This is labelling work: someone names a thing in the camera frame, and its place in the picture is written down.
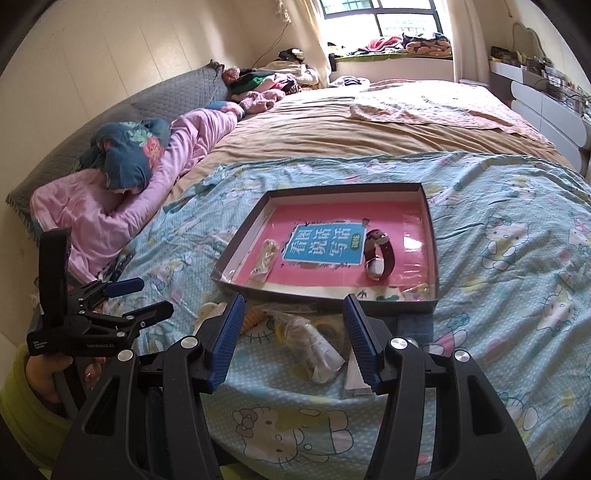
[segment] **watch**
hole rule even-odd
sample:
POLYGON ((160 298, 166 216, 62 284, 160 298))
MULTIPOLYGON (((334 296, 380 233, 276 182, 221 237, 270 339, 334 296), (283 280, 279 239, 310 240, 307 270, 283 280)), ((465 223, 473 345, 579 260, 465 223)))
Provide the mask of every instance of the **watch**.
POLYGON ((392 274, 396 258, 387 233, 381 230, 368 232, 365 235, 363 255, 365 256, 365 273, 371 280, 380 281, 392 274), (381 256, 376 252, 376 247, 381 250, 381 256))

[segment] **silver screw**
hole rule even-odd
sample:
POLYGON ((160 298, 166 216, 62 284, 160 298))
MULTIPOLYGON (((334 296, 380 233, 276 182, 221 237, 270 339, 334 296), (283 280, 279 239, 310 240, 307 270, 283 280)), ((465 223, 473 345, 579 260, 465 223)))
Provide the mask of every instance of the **silver screw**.
POLYGON ((458 362, 465 364, 470 359, 470 354, 464 350, 458 350, 453 354, 458 362))
POLYGON ((134 353, 131 350, 121 350, 117 355, 117 360, 120 362, 126 362, 134 357, 134 353))
POLYGON ((194 348, 199 343, 195 337, 185 337, 181 340, 181 347, 183 348, 194 348))
POLYGON ((404 338, 393 338, 390 340, 390 346, 396 350, 404 350, 408 347, 408 342, 404 338))

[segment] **white curtain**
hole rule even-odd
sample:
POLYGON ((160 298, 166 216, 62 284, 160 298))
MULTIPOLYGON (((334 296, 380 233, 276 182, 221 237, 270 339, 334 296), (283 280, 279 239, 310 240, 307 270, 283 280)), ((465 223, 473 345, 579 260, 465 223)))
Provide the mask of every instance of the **white curtain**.
POLYGON ((452 25, 453 71, 456 82, 489 83, 490 68, 482 25, 472 0, 446 0, 452 25))
POLYGON ((298 39, 297 48, 304 52, 306 64, 318 72, 320 86, 329 84, 330 63, 327 43, 324 41, 320 23, 323 21, 319 0, 277 0, 278 9, 286 18, 291 18, 289 29, 298 39))

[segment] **blue pillow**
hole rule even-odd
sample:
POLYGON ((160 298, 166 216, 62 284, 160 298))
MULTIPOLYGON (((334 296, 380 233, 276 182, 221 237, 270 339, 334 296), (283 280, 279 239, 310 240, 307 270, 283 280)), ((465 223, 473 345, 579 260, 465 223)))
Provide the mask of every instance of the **blue pillow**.
POLYGON ((234 102, 227 102, 225 100, 220 100, 218 102, 210 103, 206 106, 210 110, 220 110, 221 112, 228 113, 232 112, 238 118, 238 121, 244 118, 244 108, 234 102))
POLYGON ((170 125, 161 118, 141 122, 110 122, 90 139, 73 171, 97 168, 109 190, 142 192, 170 142, 170 125))

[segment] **human hand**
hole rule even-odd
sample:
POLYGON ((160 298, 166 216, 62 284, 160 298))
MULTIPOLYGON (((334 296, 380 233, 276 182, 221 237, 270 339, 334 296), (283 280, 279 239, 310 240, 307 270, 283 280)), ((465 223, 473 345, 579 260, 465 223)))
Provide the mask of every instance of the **human hand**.
MULTIPOLYGON (((68 368, 73 362, 71 356, 62 353, 29 357, 25 366, 25 376, 31 390, 39 399, 52 405, 59 405, 61 399, 57 393, 52 375, 68 368)), ((94 361, 84 370, 84 380, 87 387, 94 387, 102 372, 101 365, 104 357, 95 357, 94 361)))

